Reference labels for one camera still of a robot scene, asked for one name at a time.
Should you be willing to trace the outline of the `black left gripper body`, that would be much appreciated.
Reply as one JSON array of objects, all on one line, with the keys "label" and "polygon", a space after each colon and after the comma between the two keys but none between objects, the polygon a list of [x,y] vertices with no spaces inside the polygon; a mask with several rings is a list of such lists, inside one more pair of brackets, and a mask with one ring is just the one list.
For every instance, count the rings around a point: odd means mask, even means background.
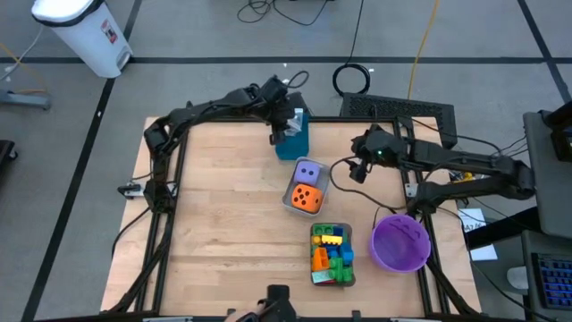
[{"label": "black left gripper body", "polygon": [[294,117],[294,108],[290,106],[288,87],[271,76],[262,86],[252,85],[252,101],[249,103],[248,115],[270,124],[275,131],[289,129],[288,121]]}]

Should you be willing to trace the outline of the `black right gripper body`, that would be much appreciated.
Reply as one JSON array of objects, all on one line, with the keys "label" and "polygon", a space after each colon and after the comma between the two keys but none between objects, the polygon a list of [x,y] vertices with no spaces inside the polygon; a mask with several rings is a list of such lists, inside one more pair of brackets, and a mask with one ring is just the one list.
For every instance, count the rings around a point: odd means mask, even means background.
[{"label": "black right gripper body", "polygon": [[351,151],[367,165],[398,165],[403,159],[403,141],[377,123],[351,142]]}]

